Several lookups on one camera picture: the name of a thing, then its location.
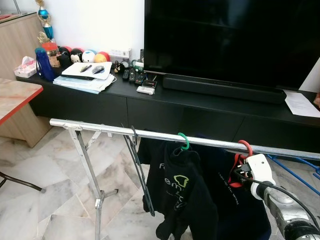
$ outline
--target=paper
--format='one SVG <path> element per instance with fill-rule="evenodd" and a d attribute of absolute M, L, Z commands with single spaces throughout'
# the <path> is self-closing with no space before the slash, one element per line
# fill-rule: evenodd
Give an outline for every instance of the paper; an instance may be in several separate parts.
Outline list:
<path fill-rule="evenodd" d="M 87 71 L 80 72 L 81 69 L 85 66 L 92 65 Z M 106 80 L 109 76 L 110 70 L 111 70 L 112 62 L 101 62 L 101 63 L 85 63 L 85 62 L 75 62 L 70 67 L 68 67 L 66 70 L 62 72 L 62 75 L 69 75 L 69 76 L 83 76 L 83 77 L 91 77 L 95 79 L 103 79 Z M 93 74 L 92 70 L 97 66 L 103 66 L 104 71 Z"/>
<path fill-rule="evenodd" d="M 93 79 L 93 80 L 84 80 L 71 77 L 59 76 L 54 81 L 53 84 L 60 85 L 63 87 L 76 89 L 80 91 L 85 91 L 93 94 L 98 94 L 101 91 L 105 90 L 108 87 L 115 77 L 112 74 L 109 74 L 106 80 L 102 79 Z"/>
<path fill-rule="evenodd" d="M 320 111 L 301 93 L 284 91 L 286 94 L 285 102 L 292 114 L 306 117 L 320 118 Z"/>

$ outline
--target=black television screen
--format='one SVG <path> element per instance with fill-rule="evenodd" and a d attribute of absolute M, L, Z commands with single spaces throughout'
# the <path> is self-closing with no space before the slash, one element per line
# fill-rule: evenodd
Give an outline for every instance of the black television screen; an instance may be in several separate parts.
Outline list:
<path fill-rule="evenodd" d="M 320 57 L 320 0 L 145 0 L 144 69 L 298 89 Z"/>

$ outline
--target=remote control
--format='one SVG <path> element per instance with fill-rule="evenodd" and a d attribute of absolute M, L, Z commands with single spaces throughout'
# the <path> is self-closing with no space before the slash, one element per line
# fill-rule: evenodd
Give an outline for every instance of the remote control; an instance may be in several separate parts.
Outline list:
<path fill-rule="evenodd" d="M 141 85 L 146 78 L 147 78 L 147 77 L 146 77 L 146 74 L 142 72 L 142 73 L 140 73 L 138 79 L 135 80 L 134 83 L 137 84 L 137 85 Z"/>
<path fill-rule="evenodd" d="M 129 69 L 124 70 L 124 73 L 122 75 L 123 80 L 128 80 L 129 79 Z"/>
<path fill-rule="evenodd" d="M 136 71 L 132 67 L 132 68 L 130 68 L 130 73 L 129 73 L 129 83 L 134 83 L 135 80 L 136 80 Z"/>
<path fill-rule="evenodd" d="M 145 50 L 140 49 L 140 62 L 144 63 L 145 62 Z"/>

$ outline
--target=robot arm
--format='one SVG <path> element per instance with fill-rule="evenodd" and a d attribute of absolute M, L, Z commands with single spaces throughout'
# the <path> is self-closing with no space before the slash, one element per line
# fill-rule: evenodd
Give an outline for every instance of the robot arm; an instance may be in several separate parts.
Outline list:
<path fill-rule="evenodd" d="M 246 163 L 239 165 L 236 171 L 240 174 L 248 173 L 254 180 L 268 185 L 276 184 L 263 154 L 248 157 Z M 270 209 L 286 240 L 320 240 L 319 230 L 310 221 L 305 209 L 287 194 L 257 182 L 252 183 L 251 193 L 256 199 L 263 200 Z"/>

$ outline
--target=metal rack leg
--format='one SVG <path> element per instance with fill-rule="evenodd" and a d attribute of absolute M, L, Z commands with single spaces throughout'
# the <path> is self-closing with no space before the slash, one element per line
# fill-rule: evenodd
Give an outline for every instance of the metal rack leg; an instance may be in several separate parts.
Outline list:
<path fill-rule="evenodd" d="M 100 227 L 101 227 L 101 210 L 102 205 L 104 202 L 104 199 L 118 193 L 118 189 L 112 190 L 110 192 L 105 193 L 103 190 L 100 190 L 98 181 L 94 172 L 94 169 L 91 165 L 89 155 L 86 149 L 86 145 L 84 143 L 84 140 L 81 136 L 80 131 L 76 131 L 74 128 L 66 128 L 68 129 L 71 138 L 73 140 L 73 143 L 75 145 L 75 148 L 80 156 L 80 160 L 82 162 L 82 165 L 84 167 L 84 170 L 86 172 L 86 175 L 89 179 L 89 184 L 93 190 L 93 194 L 96 198 L 95 200 L 95 240 L 100 240 Z"/>

